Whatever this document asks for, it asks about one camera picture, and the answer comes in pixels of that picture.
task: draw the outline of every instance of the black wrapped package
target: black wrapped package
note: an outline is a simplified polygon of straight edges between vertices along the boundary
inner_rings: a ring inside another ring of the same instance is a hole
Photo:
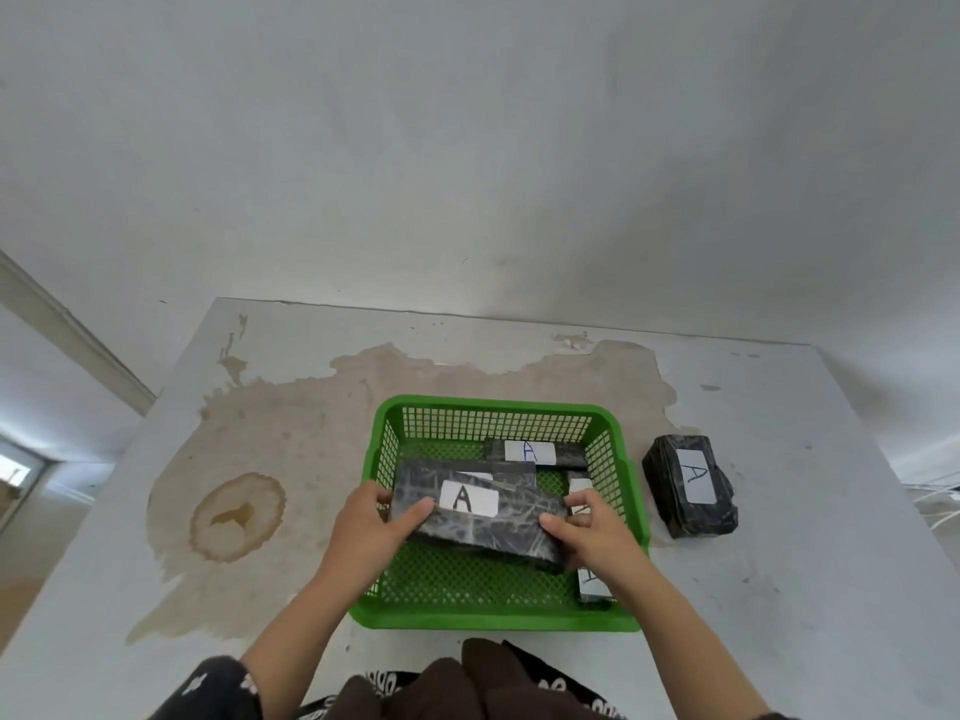
[[[458,469],[459,464],[459,460],[401,459],[396,465],[390,517],[429,496],[436,503],[434,511],[415,536],[495,551],[539,569],[563,570],[563,548],[541,528],[540,515],[565,517],[564,499],[494,479],[493,472],[487,476],[483,470]]]
[[[643,458],[643,473],[674,538],[723,536],[737,528],[734,488],[717,466],[709,437],[658,436]]]
[[[484,457],[488,460],[534,463],[543,468],[587,469],[587,452],[576,442],[487,439],[484,442]]]

